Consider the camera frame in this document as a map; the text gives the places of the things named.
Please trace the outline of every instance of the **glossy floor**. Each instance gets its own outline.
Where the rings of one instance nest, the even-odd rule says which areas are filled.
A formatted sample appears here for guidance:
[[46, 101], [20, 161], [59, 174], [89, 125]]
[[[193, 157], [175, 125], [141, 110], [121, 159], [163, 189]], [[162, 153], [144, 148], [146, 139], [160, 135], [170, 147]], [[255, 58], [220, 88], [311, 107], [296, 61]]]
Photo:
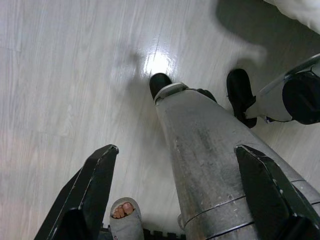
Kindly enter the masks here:
[[[0, 239], [33, 239], [95, 149], [120, 153], [111, 204], [132, 197], [144, 226], [179, 232], [177, 193], [148, 78], [253, 92], [320, 52], [320, 36], [262, 0], [0, 0]], [[320, 191], [320, 125], [254, 131]]]

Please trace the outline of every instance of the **floor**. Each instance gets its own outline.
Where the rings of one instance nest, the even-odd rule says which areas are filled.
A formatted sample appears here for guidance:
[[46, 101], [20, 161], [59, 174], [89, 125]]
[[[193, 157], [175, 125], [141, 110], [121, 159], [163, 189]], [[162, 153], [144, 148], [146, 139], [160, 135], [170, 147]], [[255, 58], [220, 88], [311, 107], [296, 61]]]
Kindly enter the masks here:
[[[253, 92], [320, 52], [320, 35], [262, 0], [0, 0], [0, 239], [33, 239], [62, 186], [94, 150], [119, 147], [111, 204], [179, 232], [170, 158], [148, 89], [166, 72], [232, 112], [226, 75]], [[254, 132], [320, 191], [320, 125]]]

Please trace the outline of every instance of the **bare foot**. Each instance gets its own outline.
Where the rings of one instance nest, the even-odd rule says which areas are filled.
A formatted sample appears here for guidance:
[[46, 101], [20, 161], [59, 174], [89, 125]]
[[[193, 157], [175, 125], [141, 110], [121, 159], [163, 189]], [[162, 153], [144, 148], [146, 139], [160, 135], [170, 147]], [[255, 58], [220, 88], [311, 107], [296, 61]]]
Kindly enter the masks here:
[[130, 202], [125, 202], [123, 205], [118, 206], [112, 215], [114, 219], [122, 219], [133, 213], [134, 207]]

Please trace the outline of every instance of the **leg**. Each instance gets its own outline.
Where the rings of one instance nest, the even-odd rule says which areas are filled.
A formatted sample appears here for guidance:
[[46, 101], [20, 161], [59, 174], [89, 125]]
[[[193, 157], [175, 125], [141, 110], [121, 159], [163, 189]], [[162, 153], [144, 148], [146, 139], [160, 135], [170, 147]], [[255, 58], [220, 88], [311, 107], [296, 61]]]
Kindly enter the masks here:
[[[157, 75], [150, 81], [156, 84]], [[209, 97], [183, 83], [169, 84], [153, 95], [172, 155], [187, 239], [222, 235], [258, 239], [234, 152], [238, 145], [263, 152], [280, 166], [293, 185], [303, 184], [302, 192], [311, 188], [313, 199], [320, 199], [280, 156]]]

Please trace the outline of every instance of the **white bedsheet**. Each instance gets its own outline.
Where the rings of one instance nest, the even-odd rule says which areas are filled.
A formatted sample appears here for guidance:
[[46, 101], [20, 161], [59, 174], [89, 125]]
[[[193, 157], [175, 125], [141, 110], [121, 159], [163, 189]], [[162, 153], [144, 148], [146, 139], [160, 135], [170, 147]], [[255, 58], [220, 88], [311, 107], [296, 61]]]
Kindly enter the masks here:
[[320, 34], [320, 0], [265, 0], [291, 19]]

